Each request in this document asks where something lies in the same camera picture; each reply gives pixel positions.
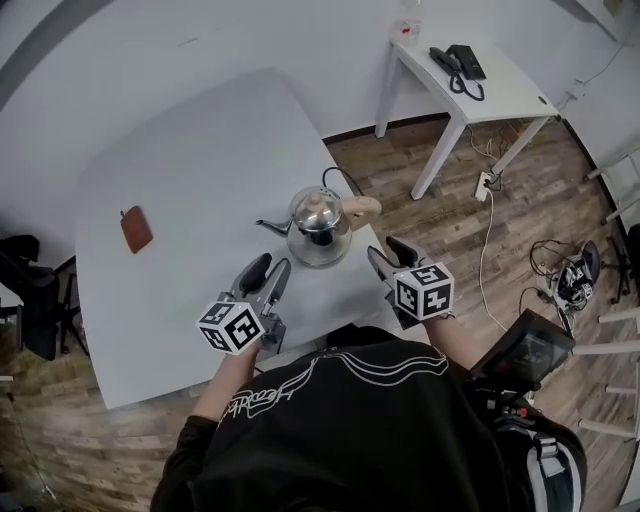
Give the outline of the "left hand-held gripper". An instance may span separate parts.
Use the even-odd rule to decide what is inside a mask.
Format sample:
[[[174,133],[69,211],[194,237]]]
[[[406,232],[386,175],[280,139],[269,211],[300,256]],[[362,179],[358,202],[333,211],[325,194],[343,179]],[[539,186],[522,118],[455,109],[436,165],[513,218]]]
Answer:
[[[280,352],[286,326],[273,308],[288,284],[291,262],[281,259],[266,280],[271,262],[270,253],[254,259],[238,274],[231,290],[211,303],[196,322],[214,350],[239,355],[258,344],[268,352]]]

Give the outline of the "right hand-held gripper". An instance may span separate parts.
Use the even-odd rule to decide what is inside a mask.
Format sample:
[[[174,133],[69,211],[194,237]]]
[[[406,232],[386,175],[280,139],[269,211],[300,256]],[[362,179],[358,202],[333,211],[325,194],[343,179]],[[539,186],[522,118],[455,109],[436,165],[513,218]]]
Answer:
[[[454,278],[442,262],[423,265],[426,252],[413,242],[386,237],[403,269],[393,264],[379,249],[369,246],[367,258],[378,278],[391,286],[390,304],[402,329],[452,313]]]

